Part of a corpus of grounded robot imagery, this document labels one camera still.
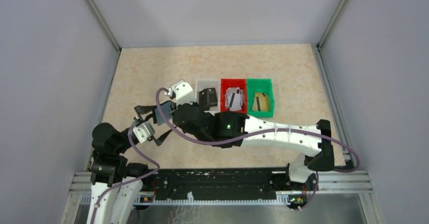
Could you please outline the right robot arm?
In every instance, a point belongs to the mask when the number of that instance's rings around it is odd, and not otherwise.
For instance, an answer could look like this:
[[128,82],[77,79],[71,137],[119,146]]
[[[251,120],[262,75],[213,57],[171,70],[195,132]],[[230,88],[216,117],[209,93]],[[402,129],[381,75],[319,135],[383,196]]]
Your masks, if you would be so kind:
[[314,125],[269,122],[238,112],[205,112],[195,104],[178,105],[172,116],[173,130],[200,145],[220,148],[263,146],[298,152],[288,165],[291,182],[304,183],[316,172],[335,168],[330,121]]

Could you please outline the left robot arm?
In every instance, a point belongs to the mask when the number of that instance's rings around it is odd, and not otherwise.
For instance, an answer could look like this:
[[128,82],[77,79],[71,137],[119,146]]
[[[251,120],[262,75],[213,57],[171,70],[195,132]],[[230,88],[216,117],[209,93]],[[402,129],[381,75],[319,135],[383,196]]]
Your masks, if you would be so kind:
[[132,129],[116,130],[110,123],[98,124],[92,132],[93,163],[91,166],[91,202],[87,223],[126,223],[141,191],[140,198],[148,207],[156,196],[156,185],[146,164],[128,163],[123,153],[137,144],[153,141],[160,146],[170,134],[155,137],[154,124],[163,123],[156,106],[136,106]]

